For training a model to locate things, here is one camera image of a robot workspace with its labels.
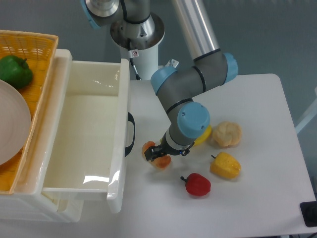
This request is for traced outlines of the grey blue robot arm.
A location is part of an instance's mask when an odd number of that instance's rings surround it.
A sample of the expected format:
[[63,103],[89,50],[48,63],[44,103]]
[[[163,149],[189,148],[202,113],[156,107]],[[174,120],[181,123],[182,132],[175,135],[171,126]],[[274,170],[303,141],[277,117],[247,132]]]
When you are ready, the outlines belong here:
[[193,66],[177,70],[174,59],[158,67],[158,45],[164,37],[162,20],[151,12],[148,0],[83,0],[81,6],[94,29],[110,25],[121,57],[131,65],[137,80],[149,79],[171,124],[158,146],[144,155],[153,161],[165,155],[187,155],[195,140],[207,129],[210,115],[195,96],[233,80],[238,65],[232,54],[223,53],[201,0],[175,0]]

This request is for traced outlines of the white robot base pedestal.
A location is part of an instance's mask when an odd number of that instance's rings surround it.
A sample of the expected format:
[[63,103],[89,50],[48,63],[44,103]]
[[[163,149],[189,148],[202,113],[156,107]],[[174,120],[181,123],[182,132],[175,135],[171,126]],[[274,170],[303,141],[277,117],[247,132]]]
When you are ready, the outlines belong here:
[[158,70],[159,44],[165,35],[161,18],[151,13],[139,24],[120,20],[111,24],[110,34],[121,57],[130,63],[130,79],[150,80]]

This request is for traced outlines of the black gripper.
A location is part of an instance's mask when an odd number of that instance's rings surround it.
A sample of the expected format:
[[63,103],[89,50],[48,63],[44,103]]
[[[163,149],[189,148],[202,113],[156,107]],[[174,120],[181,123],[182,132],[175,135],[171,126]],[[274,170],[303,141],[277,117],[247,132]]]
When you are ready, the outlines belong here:
[[157,157],[162,157],[164,155],[172,155],[172,156],[187,156],[190,153],[190,149],[194,146],[194,142],[190,145],[183,146],[180,148],[176,146],[176,148],[172,147],[168,144],[166,138],[161,139],[161,143],[158,146],[150,146],[145,150],[144,155],[147,161],[154,161]]

